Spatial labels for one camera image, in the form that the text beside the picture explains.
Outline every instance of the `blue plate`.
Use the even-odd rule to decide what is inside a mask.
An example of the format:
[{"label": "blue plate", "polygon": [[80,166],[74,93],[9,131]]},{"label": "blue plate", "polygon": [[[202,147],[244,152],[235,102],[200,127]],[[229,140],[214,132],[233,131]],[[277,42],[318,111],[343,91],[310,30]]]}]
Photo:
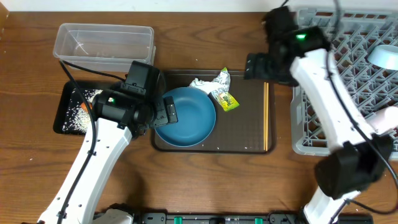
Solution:
[{"label": "blue plate", "polygon": [[216,124],[213,102],[201,90],[181,87],[167,92],[172,96],[178,122],[156,128],[156,133],[165,142],[178,147],[188,147],[202,142]]}]

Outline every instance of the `wooden table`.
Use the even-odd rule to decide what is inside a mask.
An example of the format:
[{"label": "wooden table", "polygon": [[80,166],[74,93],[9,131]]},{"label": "wooden table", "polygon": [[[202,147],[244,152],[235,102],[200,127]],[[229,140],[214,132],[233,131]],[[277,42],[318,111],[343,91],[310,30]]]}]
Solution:
[{"label": "wooden table", "polygon": [[[0,223],[35,223],[58,192],[83,137],[55,134],[67,76],[52,49],[64,22],[151,26],[160,69],[242,70],[249,52],[267,50],[262,13],[12,12],[0,40]],[[78,79],[102,77],[73,71]],[[318,157],[291,146],[289,87],[275,87],[277,148],[268,156],[164,153],[149,137],[116,163],[97,210],[126,202],[170,213],[298,210],[311,199]],[[379,209],[396,198],[387,175],[358,200]],[[363,213],[350,205],[346,212]],[[374,216],[393,223],[398,215]]]}]

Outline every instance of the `green indicator light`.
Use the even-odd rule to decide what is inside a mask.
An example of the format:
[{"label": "green indicator light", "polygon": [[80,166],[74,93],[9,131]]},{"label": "green indicator light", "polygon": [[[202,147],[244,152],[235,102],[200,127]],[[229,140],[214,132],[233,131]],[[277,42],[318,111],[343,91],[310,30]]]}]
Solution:
[{"label": "green indicator light", "polygon": [[174,217],[174,224],[182,224],[182,217]]},{"label": "green indicator light", "polygon": [[262,218],[255,218],[254,224],[263,224]]},{"label": "green indicator light", "polygon": [[114,98],[112,98],[112,97],[109,97],[109,99],[108,99],[108,102],[110,102],[110,103],[114,103]]},{"label": "green indicator light", "polygon": [[296,38],[297,40],[304,40],[306,36],[307,36],[306,34],[297,34]]}]

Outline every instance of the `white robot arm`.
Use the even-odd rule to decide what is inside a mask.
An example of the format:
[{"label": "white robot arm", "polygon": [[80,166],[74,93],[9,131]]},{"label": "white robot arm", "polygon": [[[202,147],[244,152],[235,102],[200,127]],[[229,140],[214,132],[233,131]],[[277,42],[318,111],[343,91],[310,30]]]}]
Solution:
[{"label": "white robot arm", "polygon": [[[369,139],[372,139],[372,134],[376,134],[376,130],[382,134],[398,126],[397,107],[389,107],[378,111],[375,117],[372,117],[369,122],[366,121],[355,107],[343,81],[338,75],[335,59],[332,55],[329,56],[329,59],[330,70],[333,72],[333,82],[349,112]],[[322,129],[328,140],[328,147],[333,152],[343,149],[345,142],[359,144],[364,142],[364,139],[353,128],[351,121],[338,101],[331,87],[328,73],[325,70],[325,62],[326,50],[313,50],[307,52],[304,58],[297,57],[292,63],[290,72],[310,98],[313,109],[319,117]],[[325,195],[321,188],[318,188],[310,203],[304,208],[307,221],[309,224],[329,223],[330,218],[340,210],[346,199],[353,199],[359,194],[360,191],[354,190],[334,200]]]},{"label": "white robot arm", "polygon": [[[118,128],[117,122],[98,118],[96,128],[95,154],[91,157],[69,200],[63,224],[91,223],[93,221],[95,208],[109,175],[120,154],[130,143],[132,136],[130,130],[127,127],[124,129]],[[38,223],[57,223],[60,208],[87,157],[87,152],[90,150],[92,137],[93,132],[91,126],[89,126],[83,145],[67,178],[50,206],[40,216]]]}]

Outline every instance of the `crumpled foil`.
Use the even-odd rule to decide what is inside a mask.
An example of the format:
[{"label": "crumpled foil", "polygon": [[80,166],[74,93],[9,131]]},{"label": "crumpled foil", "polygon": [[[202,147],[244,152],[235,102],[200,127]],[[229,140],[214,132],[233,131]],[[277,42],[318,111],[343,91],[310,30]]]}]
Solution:
[{"label": "crumpled foil", "polygon": [[218,100],[218,96],[222,93],[227,93],[229,90],[229,85],[231,84],[231,77],[228,73],[228,70],[226,68],[222,69],[220,74],[211,82],[217,82],[221,84],[221,87],[211,92],[211,95],[213,95],[214,99],[216,99],[221,105],[221,102]]}]

